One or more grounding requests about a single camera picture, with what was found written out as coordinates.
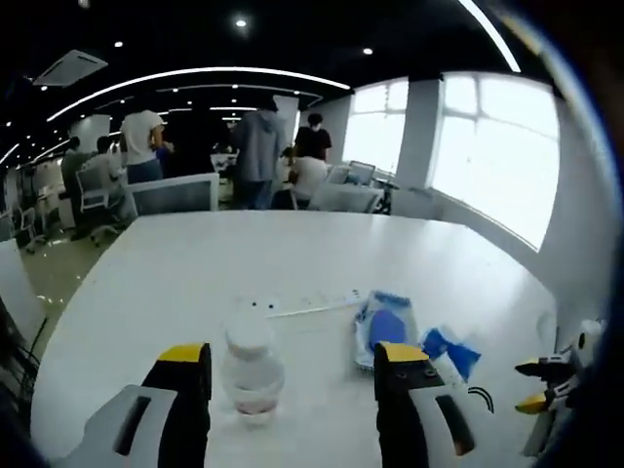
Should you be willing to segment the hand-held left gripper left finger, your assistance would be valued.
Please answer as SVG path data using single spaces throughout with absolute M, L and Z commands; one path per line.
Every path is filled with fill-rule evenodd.
M 162 353 L 140 385 L 127 385 L 87 421 L 64 467 L 202 467 L 211 428 L 208 343 Z

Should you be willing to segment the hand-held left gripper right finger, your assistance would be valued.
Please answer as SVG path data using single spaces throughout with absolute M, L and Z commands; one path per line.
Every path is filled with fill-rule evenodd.
M 419 347 L 374 345 L 376 429 L 383 467 L 461 467 L 477 449 L 468 408 Z

